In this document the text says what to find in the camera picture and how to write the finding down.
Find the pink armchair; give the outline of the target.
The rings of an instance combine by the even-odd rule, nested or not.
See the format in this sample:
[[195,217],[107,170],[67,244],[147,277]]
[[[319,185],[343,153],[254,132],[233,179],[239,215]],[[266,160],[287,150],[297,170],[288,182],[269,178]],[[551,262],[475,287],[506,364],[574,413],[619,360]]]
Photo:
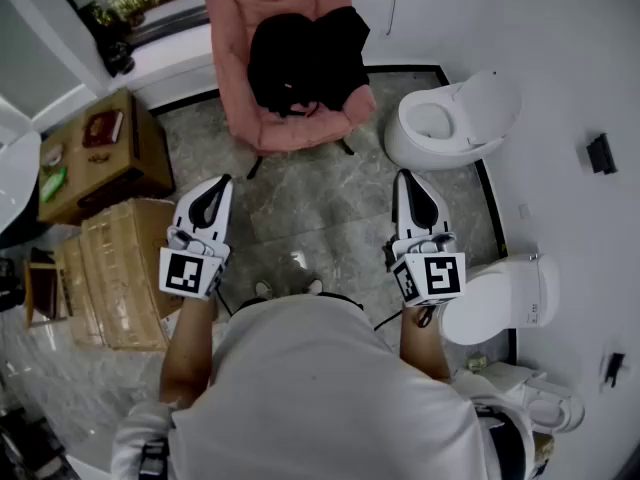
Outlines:
[[206,0],[216,79],[230,134],[257,157],[342,142],[374,113],[369,83],[356,89],[341,111],[320,103],[310,117],[281,118],[257,104],[248,81],[250,46],[262,21],[285,13],[315,21],[344,6],[353,7],[352,0]]

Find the wooden frame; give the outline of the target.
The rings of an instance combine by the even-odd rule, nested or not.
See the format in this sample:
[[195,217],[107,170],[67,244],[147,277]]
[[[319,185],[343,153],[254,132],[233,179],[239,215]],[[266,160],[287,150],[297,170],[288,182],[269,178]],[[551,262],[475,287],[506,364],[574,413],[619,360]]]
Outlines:
[[68,311],[58,268],[52,251],[33,247],[24,261],[26,328],[67,320]]

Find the brown cardboard box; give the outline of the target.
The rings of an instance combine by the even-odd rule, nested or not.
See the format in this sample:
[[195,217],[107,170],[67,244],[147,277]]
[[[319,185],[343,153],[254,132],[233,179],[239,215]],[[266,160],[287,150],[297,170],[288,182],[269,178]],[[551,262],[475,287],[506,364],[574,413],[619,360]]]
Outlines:
[[[92,115],[121,110],[124,120],[115,144],[84,148],[84,128]],[[42,167],[42,154],[57,144],[64,156],[54,167]],[[102,164],[88,161],[97,153],[109,153]],[[64,185],[50,201],[40,201],[47,177],[66,168]],[[159,198],[175,189],[166,134],[145,105],[126,88],[117,90],[54,131],[40,147],[38,220],[47,224],[77,225],[101,210],[132,197]]]

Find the person's left forearm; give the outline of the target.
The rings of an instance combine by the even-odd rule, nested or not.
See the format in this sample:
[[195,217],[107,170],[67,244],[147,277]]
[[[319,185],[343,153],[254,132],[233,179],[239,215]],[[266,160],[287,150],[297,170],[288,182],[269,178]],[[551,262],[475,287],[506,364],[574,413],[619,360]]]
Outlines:
[[162,365],[159,401],[190,407],[208,388],[212,373],[214,299],[186,299]]

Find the green packet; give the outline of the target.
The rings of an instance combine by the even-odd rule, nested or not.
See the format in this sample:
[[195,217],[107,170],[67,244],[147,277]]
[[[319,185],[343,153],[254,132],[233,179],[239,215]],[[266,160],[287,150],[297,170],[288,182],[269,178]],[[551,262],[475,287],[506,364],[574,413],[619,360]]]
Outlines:
[[40,201],[46,203],[56,194],[56,192],[64,185],[67,177],[67,169],[61,168],[52,172],[46,179],[44,185],[40,189]]

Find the white toilet seat unit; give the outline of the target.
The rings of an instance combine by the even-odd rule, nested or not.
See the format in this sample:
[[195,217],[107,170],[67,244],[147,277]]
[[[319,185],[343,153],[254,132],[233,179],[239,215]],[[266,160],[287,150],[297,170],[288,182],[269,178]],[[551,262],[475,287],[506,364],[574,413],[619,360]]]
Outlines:
[[581,398],[548,381],[543,371],[494,362],[477,373],[460,368],[453,385],[471,396],[501,394],[521,406],[538,433],[556,435],[577,429],[585,418]]

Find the person's white shirt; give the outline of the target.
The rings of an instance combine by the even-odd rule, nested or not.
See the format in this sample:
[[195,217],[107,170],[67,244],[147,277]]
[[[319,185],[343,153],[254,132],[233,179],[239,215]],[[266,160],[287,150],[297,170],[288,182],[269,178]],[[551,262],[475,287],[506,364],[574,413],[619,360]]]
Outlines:
[[136,405],[112,480],[528,480],[525,411],[400,358],[364,311],[323,297],[235,313],[190,406]]

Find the black wall bracket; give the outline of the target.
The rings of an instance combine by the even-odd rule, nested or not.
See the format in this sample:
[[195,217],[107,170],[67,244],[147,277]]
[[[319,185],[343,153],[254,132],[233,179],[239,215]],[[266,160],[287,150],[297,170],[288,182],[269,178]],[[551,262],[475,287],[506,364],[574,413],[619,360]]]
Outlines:
[[618,169],[606,133],[601,133],[586,147],[589,162],[595,174],[611,175]]
[[620,352],[612,352],[605,357],[603,382],[606,386],[616,387],[619,373],[624,366],[625,357],[626,355]]

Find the person's right forearm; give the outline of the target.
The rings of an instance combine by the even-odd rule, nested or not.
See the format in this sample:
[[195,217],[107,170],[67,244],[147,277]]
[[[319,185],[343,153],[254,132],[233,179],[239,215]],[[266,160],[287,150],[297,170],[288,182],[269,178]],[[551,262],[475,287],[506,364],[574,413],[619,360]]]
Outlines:
[[430,378],[449,383],[451,374],[434,310],[405,307],[401,317],[400,358]]

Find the white toilet with closed lid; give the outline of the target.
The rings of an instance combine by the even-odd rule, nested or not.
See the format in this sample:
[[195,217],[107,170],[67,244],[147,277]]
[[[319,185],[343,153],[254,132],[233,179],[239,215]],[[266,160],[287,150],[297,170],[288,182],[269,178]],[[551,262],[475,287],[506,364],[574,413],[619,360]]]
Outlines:
[[467,270],[465,293],[438,310],[439,330],[449,342],[475,345],[506,329],[548,325],[559,300],[559,268],[550,255],[512,255]]

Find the white toilet with open lid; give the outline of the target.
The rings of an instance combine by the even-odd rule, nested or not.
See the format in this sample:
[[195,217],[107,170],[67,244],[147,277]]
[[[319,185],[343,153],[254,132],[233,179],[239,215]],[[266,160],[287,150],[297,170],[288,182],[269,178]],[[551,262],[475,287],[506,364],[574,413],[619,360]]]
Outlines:
[[481,71],[405,95],[386,125],[384,149],[396,165],[413,171],[463,167],[502,145],[521,110],[521,90],[508,75]]

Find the white basin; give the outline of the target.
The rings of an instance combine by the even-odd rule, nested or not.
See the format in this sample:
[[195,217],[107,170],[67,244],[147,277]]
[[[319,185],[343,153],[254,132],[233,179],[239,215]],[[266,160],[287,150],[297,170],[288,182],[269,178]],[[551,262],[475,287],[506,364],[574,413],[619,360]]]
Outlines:
[[39,173],[40,147],[40,135],[31,131],[0,148],[0,234],[31,198]]

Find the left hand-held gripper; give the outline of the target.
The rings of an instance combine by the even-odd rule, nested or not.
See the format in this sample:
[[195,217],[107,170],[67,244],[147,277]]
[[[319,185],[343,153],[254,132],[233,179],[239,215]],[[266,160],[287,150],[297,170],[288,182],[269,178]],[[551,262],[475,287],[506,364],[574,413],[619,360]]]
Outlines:
[[231,253],[224,240],[232,199],[232,178],[221,175],[200,183],[178,201],[174,226],[167,229],[167,246],[160,250],[162,292],[200,300],[213,296]]

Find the film-wrapped cardboard box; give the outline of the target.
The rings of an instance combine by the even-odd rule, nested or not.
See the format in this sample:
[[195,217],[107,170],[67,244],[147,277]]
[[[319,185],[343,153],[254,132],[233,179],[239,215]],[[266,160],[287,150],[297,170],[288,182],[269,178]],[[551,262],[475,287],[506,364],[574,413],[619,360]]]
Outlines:
[[174,210],[171,201],[129,199],[83,221],[78,236],[54,249],[75,344],[141,352],[167,348],[166,319],[182,305],[159,289],[160,252]]

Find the person's black trousers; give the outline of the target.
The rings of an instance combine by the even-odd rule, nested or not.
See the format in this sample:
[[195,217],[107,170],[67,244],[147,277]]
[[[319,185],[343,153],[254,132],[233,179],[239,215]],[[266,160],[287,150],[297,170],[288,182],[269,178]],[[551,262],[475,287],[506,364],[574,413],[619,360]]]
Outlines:
[[248,307],[257,305],[257,304],[262,304],[262,303],[280,303],[280,302],[290,302],[290,301],[302,301],[302,300],[307,300],[307,299],[312,299],[312,298],[319,298],[319,297],[323,297],[323,298],[327,298],[327,299],[335,299],[344,303],[349,303],[353,306],[355,306],[356,308],[360,309],[361,311],[364,311],[364,306],[356,301],[354,301],[353,299],[341,295],[341,294],[337,294],[337,293],[332,293],[332,292],[319,292],[317,294],[314,293],[301,293],[301,294],[294,294],[294,295],[288,295],[288,296],[282,296],[282,297],[273,297],[273,298],[267,298],[259,296],[259,297],[254,297],[253,299],[250,299],[246,302],[244,302],[242,305],[239,306],[238,310],[236,311],[239,312],[242,309],[246,309]]

